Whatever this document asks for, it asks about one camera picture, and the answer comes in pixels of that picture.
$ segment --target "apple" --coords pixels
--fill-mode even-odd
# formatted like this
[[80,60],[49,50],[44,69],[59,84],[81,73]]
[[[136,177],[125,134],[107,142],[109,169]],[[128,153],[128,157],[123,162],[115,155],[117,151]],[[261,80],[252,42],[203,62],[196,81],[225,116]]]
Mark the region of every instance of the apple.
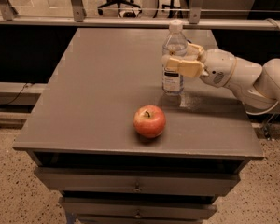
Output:
[[166,125],[164,112],[155,105],[139,108],[133,117],[133,126],[139,134],[146,138],[159,136]]

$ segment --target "terrazzo floor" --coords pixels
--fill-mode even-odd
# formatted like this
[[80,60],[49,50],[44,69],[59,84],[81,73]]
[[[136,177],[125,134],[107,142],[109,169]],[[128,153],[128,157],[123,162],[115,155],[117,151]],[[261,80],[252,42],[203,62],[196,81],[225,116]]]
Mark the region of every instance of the terrazzo floor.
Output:
[[[0,129],[0,224],[64,224],[60,194],[34,176],[26,153],[12,149],[20,132]],[[241,182],[216,200],[217,213],[203,224],[280,224],[280,125],[272,126],[271,141],[256,132],[265,158],[244,168]]]

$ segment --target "gray table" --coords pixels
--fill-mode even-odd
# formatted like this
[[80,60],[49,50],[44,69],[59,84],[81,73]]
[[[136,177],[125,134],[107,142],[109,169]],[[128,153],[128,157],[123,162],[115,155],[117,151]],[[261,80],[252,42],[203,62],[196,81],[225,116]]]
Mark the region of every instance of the gray table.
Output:
[[[207,86],[199,79],[186,79],[181,100],[168,100],[163,95],[161,45],[167,33],[167,30],[150,29],[78,29],[14,144],[15,149],[26,151],[35,160],[39,166],[35,173],[39,178],[49,188],[58,189],[64,195],[61,203],[67,211],[77,213],[83,210],[83,205],[86,205],[85,210],[89,210],[88,205],[97,210],[97,213],[88,214],[85,210],[77,213],[82,219],[85,215],[101,216],[97,204],[102,200],[113,210],[112,202],[118,200],[116,193],[121,193],[120,203],[134,198],[129,193],[132,188],[123,188],[127,184],[103,185],[104,188],[100,188],[102,182],[116,183],[121,177],[128,178],[128,182],[135,185],[132,193],[138,189],[145,195],[136,196],[133,213],[139,210],[137,208],[149,213],[149,208],[140,203],[151,195],[161,203],[161,196],[170,195],[173,199],[168,202],[172,206],[168,205],[174,209],[186,202],[177,200],[176,196],[211,197],[206,202],[207,212],[203,215],[196,213],[198,209],[203,210],[201,206],[197,210],[193,206],[196,203],[205,204],[202,200],[186,202],[189,205],[187,208],[192,210],[191,217],[183,216],[181,213],[186,207],[179,206],[179,217],[201,223],[199,219],[208,218],[216,211],[211,205],[215,198],[226,195],[236,185],[238,174],[247,162],[263,157],[243,105],[230,91]],[[210,31],[187,30],[185,35],[206,49],[217,46]],[[133,115],[142,105],[158,105],[163,109],[167,125],[159,138],[146,140],[135,132]],[[168,163],[173,165],[170,172]],[[169,185],[169,182],[166,186],[167,193],[166,189],[154,189],[160,179],[149,183],[151,177],[158,175],[164,178],[162,181],[172,177],[183,182],[190,180],[189,187],[193,188],[205,181],[207,187],[225,189],[221,193],[207,192],[203,188],[195,189],[197,193],[194,190],[175,193],[182,188],[177,185],[177,189],[171,190],[170,186],[178,181],[170,179],[173,183]],[[94,179],[102,182],[94,185],[90,181]],[[141,180],[146,180],[143,182],[147,190],[138,187]],[[112,193],[114,196],[106,198],[97,196],[97,193]],[[122,193],[127,194],[125,200],[121,199]],[[91,220],[133,223],[130,216],[121,214],[120,210],[110,213],[120,218],[110,221],[111,216],[92,217]],[[152,213],[157,215],[158,210],[153,209]],[[143,223],[155,223],[151,222],[155,217],[148,215],[142,219]],[[176,221],[175,215],[163,218],[163,223]]]

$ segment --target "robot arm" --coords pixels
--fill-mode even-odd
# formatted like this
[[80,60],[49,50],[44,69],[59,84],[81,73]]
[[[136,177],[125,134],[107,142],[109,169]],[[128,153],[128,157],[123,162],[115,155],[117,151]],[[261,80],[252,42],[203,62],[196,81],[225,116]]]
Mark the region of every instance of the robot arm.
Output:
[[261,66],[221,49],[204,51],[189,44],[188,51],[186,57],[163,57],[162,61],[167,69],[181,75],[231,90],[237,99],[257,109],[267,110],[280,103],[280,59]]

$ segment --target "drawer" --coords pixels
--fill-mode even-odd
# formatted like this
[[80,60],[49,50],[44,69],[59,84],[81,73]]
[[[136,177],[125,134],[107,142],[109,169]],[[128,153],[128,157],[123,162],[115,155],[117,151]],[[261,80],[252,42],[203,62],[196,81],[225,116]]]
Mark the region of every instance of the drawer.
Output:
[[96,217],[80,215],[77,219],[83,224],[203,224],[201,220],[124,218],[124,217]]
[[62,197],[59,203],[67,212],[77,216],[127,217],[137,220],[147,218],[208,219],[217,210],[214,205],[188,203],[187,199],[176,202],[175,198],[168,197],[167,200],[162,200],[154,195],[151,197],[136,194],[130,197],[121,194],[101,195],[102,197],[99,197],[98,194],[94,194],[93,198]]
[[179,172],[35,168],[49,188],[60,191],[99,191],[170,195],[225,196],[238,175]]

